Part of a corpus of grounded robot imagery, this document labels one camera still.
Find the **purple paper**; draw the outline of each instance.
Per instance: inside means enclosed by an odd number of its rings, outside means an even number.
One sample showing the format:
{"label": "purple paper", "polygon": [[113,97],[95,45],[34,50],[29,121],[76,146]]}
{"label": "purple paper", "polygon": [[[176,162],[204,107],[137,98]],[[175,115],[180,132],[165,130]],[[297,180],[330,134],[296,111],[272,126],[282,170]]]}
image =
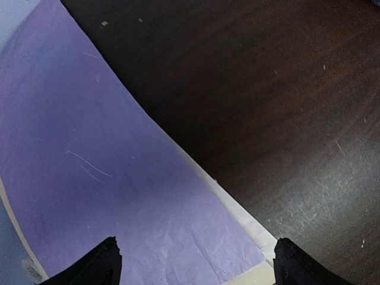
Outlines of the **purple paper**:
{"label": "purple paper", "polygon": [[263,262],[58,1],[0,55],[0,92],[0,175],[49,276],[108,236],[121,284],[221,284]]}

